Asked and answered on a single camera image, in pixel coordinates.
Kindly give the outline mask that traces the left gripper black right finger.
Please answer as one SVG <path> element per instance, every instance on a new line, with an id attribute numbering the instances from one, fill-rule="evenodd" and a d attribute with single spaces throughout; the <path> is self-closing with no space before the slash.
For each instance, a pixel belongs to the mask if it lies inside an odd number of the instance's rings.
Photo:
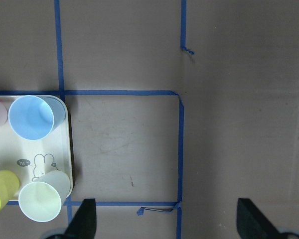
<path id="1" fill-rule="evenodd" d="M 278 239 L 279 231 L 247 198 L 237 202 L 236 229 L 241 239 Z"/>

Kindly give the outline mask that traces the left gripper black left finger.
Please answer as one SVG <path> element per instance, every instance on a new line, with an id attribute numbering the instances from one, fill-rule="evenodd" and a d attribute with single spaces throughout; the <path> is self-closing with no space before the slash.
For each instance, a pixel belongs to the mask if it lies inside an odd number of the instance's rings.
<path id="1" fill-rule="evenodd" d="M 97 217 L 95 199 L 84 199 L 64 233 L 66 239 L 93 239 Z"/>

